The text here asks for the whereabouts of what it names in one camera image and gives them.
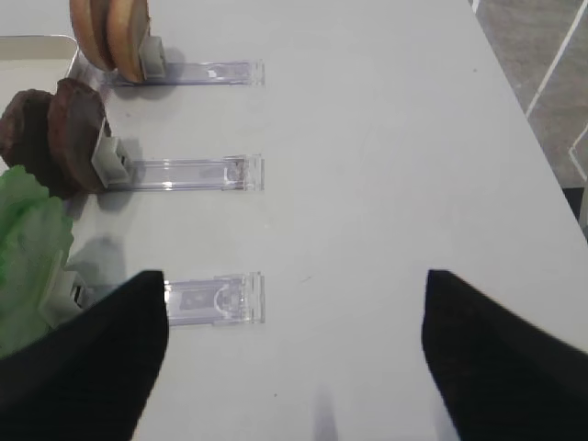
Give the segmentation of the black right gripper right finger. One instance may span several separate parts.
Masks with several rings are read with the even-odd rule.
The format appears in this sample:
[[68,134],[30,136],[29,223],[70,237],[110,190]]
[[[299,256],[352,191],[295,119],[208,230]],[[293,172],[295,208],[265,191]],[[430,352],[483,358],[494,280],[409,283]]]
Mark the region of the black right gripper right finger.
[[427,274],[421,341],[459,439],[586,439],[586,353],[450,271]]

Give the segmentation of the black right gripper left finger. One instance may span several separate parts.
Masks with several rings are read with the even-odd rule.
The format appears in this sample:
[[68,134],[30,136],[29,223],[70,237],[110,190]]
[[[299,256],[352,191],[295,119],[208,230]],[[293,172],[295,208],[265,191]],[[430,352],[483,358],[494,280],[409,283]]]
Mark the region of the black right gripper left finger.
[[2,359],[2,439],[132,439],[168,339],[164,275],[142,271]]

